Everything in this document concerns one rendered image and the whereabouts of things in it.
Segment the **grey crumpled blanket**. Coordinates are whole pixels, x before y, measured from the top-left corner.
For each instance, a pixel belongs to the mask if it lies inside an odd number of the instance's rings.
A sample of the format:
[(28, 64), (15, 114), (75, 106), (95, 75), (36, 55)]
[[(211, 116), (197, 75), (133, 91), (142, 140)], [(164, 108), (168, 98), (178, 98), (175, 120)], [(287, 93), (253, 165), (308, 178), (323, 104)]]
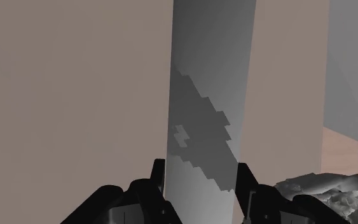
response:
[(305, 174), (280, 181), (274, 187), (287, 199), (311, 195), (350, 224), (358, 224), (358, 174)]

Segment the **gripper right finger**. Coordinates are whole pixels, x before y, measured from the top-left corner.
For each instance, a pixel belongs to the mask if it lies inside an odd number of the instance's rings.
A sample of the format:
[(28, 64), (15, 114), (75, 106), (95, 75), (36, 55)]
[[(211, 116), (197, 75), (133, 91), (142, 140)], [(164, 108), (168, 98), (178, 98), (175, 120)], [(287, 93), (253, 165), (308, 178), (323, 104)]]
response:
[(235, 195), (242, 224), (351, 224), (311, 195), (288, 200), (275, 187), (259, 184), (246, 163), (238, 163)]

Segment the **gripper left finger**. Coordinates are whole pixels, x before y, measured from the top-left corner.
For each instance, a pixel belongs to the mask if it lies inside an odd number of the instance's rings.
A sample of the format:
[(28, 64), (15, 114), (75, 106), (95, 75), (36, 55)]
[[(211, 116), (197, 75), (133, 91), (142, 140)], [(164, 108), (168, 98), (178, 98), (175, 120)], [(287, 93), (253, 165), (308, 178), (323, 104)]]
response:
[(149, 178), (133, 180), (127, 190), (104, 185), (60, 224), (182, 224), (165, 200), (165, 160), (157, 158)]

